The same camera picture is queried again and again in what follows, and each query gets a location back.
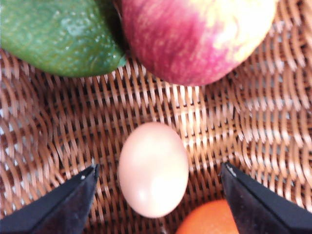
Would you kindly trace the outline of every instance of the black object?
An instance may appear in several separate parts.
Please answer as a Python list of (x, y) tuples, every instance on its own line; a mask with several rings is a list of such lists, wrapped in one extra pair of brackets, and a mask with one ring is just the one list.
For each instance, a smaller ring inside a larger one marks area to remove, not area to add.
[(78, 234), (90, 211), (98, 166), (90, 166), (45, 196), (0, 220), (1, 234)]
[(264, 187), (230, 163), (222, 183), (240, 234), (312, 234), (312, 214)]

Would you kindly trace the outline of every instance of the avocado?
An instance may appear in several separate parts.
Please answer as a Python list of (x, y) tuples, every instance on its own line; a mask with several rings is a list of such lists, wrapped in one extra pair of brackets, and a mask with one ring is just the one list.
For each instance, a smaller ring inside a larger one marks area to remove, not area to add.
[(2, 0), (1, 47), (54, 75), (106, 74), (126, 62), (111, 0)]

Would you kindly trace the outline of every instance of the orange fruit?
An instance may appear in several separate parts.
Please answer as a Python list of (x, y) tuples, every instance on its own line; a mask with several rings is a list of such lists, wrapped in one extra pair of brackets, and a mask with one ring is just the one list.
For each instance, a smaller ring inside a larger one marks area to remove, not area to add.
[(176, 234), (239, 234), (225, 199), (208, 202), (193, 210)]

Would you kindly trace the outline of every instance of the apple skin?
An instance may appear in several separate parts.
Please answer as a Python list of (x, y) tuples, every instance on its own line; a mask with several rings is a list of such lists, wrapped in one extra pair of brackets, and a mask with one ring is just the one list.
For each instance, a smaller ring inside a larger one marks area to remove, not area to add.
[(161, 79), (180, 85), (219, 80), (264, 39), (275, 0), (122, 0), (131, 51)]

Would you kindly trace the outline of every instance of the rattan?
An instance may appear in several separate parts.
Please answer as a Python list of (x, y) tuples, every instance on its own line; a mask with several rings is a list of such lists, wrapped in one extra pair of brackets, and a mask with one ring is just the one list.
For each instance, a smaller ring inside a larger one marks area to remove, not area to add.
[[(135, 59), (111, 74), (61, 78), (1, 51), (1, 217), (92, 163), (100, 164), (87, 233), (173, 233), (196, 206), (223, 196), (230, 161), (312, 212), (312, 1), (281, 0), (263, 43), (222, 80), (171, 85)], [(137, 215), (117, 180), (123, 142), (148, 121), (169, 124), (190, 177), (168, 216)]]

